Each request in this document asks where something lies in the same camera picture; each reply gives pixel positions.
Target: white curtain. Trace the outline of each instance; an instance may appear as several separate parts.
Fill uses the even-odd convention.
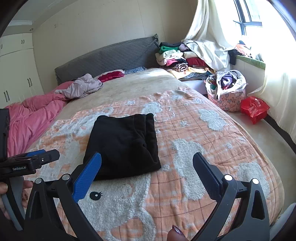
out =
[[[228,1],[198,0],[192,25],[183,41],[215,70],[228,67],[227,51],[234,49],[239,40],[233,31],[236,27],[227,7]]]
[[[268,114],[296,143],[296,41],[287,25],[266,0],[257,0],[264,32],[256,48],[266,63],[264,84],[250,93],[269,106]]]

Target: human hand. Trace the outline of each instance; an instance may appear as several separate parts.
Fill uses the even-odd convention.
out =
[[[188,241],[183,232],[175,225],[168,232],[167,241]]]
[[[24,181],[23,190],[22,190],[22,206],[23,207],[27,207],[28,199],[29,199],[29,194],[27,193],[26,189],[32,188],[33,184],[34,182],[32,181],[28,181],[28,180]],[[0,195],[5,194],[7,192],[7,189],[8,189],[7,184],[0,182]],[[3,212],[4,216],[10,220],[9,214],[4,207],[1,197],[0,197],[0,209]]]

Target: finger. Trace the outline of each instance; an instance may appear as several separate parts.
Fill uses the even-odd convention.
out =
[[[175,229],[171,229],[168,232],[167,241],[188,241],[188,239],[177,233]]]
[[[28,206],[28,202],[27,201],[22,201],[22,206],[26,208]]]
[[[10,216],[9,216],[9,214],[8,214],[7,211],[4,212],[4,216],[5,216],[8,220],[10,220]]]
[[[22,199],[23,201],[27,201],[29,199],[29,194],[25,189],[22,191]]]
[[[34,182],[29,181],[29,180],[25,180],[25,181],[24,181],[23,189],[32,188],[32,187],[33,187],[33,184],[34,184]]]
[[[2,199],[0,198],[0,209],[1,211],[4,213],[5,212],[5,207],[4,207],[4,203],[2,202]]]
[[[0,182],[0,194],[6,193],[8,190],[8,186],[6,183]]]

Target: blue gripper pad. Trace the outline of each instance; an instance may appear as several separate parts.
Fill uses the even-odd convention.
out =
[[[45,150],[38,150],[38,151],[32,151],[32,152],[28,152],[27,153],[27,155],[26,155],[26,157],[30,157],[30,156],[34,156],[34,155],[39,155],[39,154],[41,154],[41,153],[44,153],[45,152]]]
[[[73,184],[72,197],[76,203],[83,199],[91,186],[92,181],[101,168],[102,158],[100,153],[95,153],[91,160],[87,163],[79,177]]]
[[[210,198],[219,202],[222,198],[222,172],[216,166],[209,164],[200,152],[193,156],[193,167]]]

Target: pink comforter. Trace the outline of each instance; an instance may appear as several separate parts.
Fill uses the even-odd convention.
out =
[[[56,89],[66,89],[72,83],[72,81],[63,83]],[[46,131],[68,103],[69,99],[62,94],[55,94],[55,90],[6,107],[10,114],[8,156],[24,153]]]

